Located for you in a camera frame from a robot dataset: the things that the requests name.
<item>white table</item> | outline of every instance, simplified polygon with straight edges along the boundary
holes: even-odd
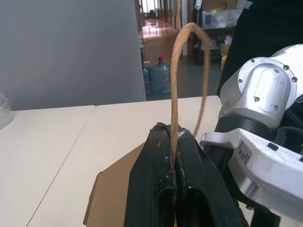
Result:
[[[1,226],[27,226],[94,109],[13,112],[0,130]]]
[[[179,99],[179,124],[193,131],[201,98]],[[200,130],[213,131],[220,100],[209,96]],[[97,106],[46,194],[29,227],[83,227],[97,174],[143,143],[157,122],[170,123],[170,100]],[[244,209],[250,222],[252,211]],[[298,227],[288,218],[281,227]]]

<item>brown rope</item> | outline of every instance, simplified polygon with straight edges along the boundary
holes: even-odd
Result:
[[[203,92],[202,100],[198,115],[198,120],[193,132],[193,135],[196,136],[199,130],[201,123],[206,96],[208,92],[208,74],[210,68],[210,47],[212,46],[212,41],[209,38],[208,34],[199,27],[196,23],[189,23],[182,27],[180,30],[176,41],[174,43],[173,52],[171,56],[171,69],[170,69],[170,81],[171,81],[171,148],[173,154],[173,162],[176,158],[177,150],[177,140],[178,140],[178,95],[177,95],[177,70],[178,70],[178,61],[185,45],[186,41],[189,38],[191,32],[194,32],[201,40],[204,45],[204,72],[203,72]]]

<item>black cloth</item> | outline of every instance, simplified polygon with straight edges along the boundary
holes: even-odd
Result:
[[[222,85],[248,60],[270,57],[284,47],[303,44],[303,0],[254,0],[236,25]]]

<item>floor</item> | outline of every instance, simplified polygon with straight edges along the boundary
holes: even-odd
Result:
[[[143,60],[149,61],[148,66],[158,62],[158,57],[163,56],[164,62],[170,64],[172,47],[176,40],[178,31],[170,24],[157,19],[145,20],[145,26],[139,33],[139,38],[144,45]],[[212,63],[209,75],[208,95],[216,95],[221,77],[220,62]],[[187,61],[183,57],[178,64],[177,73],[178,97],[197,97],[202,95],[203,66]],[[147,101],[170,99],[168,95],[150,95]]]

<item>label on robot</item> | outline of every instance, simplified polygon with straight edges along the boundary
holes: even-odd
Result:
[[[236,151],[236,154],[239,156],[239,159],[246,165],[252,156],[251,150],[249,150],[244,143],[241,143],[240,147]]]

